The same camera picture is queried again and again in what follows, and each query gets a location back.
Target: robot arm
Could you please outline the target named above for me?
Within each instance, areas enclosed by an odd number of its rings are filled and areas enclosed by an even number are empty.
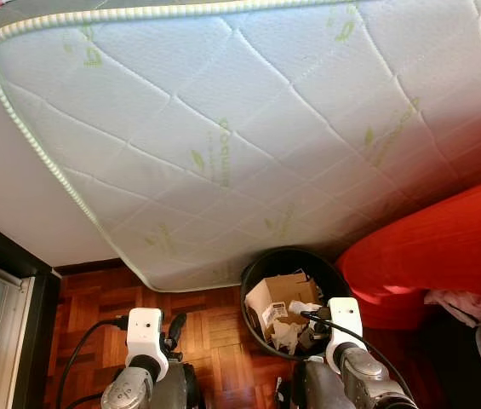
[[[333,323],[362,335],[363,326],[355,298],[331,298],[329,309]],[[389,377],[387,368],[373,358],[364,343],[332,328],[326,358],[341,375],[346,397],[358,409],[416,409],[401,386]]]
[[[170,324],[169,338],[161,337],[163,312],[156,308],[134,308],[129,313],[126,368],[102,395],[102,409],[149,409],[155,383],[169,369],[168,358],[177,345],[185,315]]]

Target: mattress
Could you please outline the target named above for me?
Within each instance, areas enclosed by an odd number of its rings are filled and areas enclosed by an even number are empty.
[[[481,0],[13,0],[0,101],[146,285],[235,285],[481,182]]]

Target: wooden baseboard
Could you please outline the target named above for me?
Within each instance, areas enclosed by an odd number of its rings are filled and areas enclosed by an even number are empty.
[[[80,264],[70,264],[67,266],[55,267],[54,270],[61,275],[74,275],[80,273],[88,273],[98,270],[110,270],[112,268],[125,267],[123,260],[120,258],[110,258],[108,260],[99,260],[96,262],[82,262]]]

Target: door frame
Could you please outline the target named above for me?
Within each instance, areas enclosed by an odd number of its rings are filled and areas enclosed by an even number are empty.
[[[0,269],[18,279],[31,278],[31,300],[22,340],[13,409],[43,407],[45,383],[59,303],[60,279],[53,269],[0,233]]]

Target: black cable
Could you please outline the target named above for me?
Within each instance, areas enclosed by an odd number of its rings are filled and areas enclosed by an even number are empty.
[[[324,320],[322,318],[319,318],[319,317],[313,315],[313,313],[310,312],[310,311],[301,311],[301,315],[305,318],[308,318],[309,320],[319,322],[320,324],[324,324],[324,325],[330,326],[332,328],[336,328],[337,330],[345,332],[346,334],[348,334],[348,335],[358,339],[362,343],[364,343],[367,346],[367,348],[369,348],[371,351],[373,351],[375,354],[377,354],[378,357],[381,360],[383,360],[384,363],[392,370],[392,372],[397,377],[399,385],[401,385],[401,388],[403,388],[404,393],[414,402],[414,396],[410,392],[409,386],[407,385],[404,378],[399,373],[398,369],[395,366],[393,366],[392,362],[390,362],[389,359],[386,358],[386,356],[384,356],[384,354],[382,352],[380,352],[377,347],[375,347],[373,344],[369,343],[369,341],[365,340],[365,338],[360,337],[355,332],[350,331],[347,328],[344,328],[343,326],[337,325],[332,321],[327,321],[327,320]]]
[[[79,351],[81,350],[81,347],[87,341],[87,338],[90,337],[90,334],[94,332],[97,328],[103,325],[115,325],[118,326],[122,330],[126,330],[129,324],[129,317],[128,315],[124,315],[120,318],[114,319],[114,320],[102,320],[91,326],[87,332],[83,335],[79,343],[77,344],[76,348],[73,350],[72,356],[70,356],[70,359],[68,360],[68,363],[64,367],[64,371],[62,372],[62,377],[60,377],[60,383],[59,383],[59,390],[57,391],[56,394],[56,403],[55,403],[55,409],[60,409],[62,405],[62,394],[64,393],[64,385],[66,383],[66,377],[68,376],[68,372],[70,371],[70,368],[72,368],[74,360],[77,358],[77,354],[79,354]]]
[[[73,409],[74,407],[81,405],[82,403],[89,402],[90,400],[100,399],[102,395],[102,392],[100,392],[99,394],[85,396],[81,399],[73,401],[70,405],[66,407],[66,409]]]

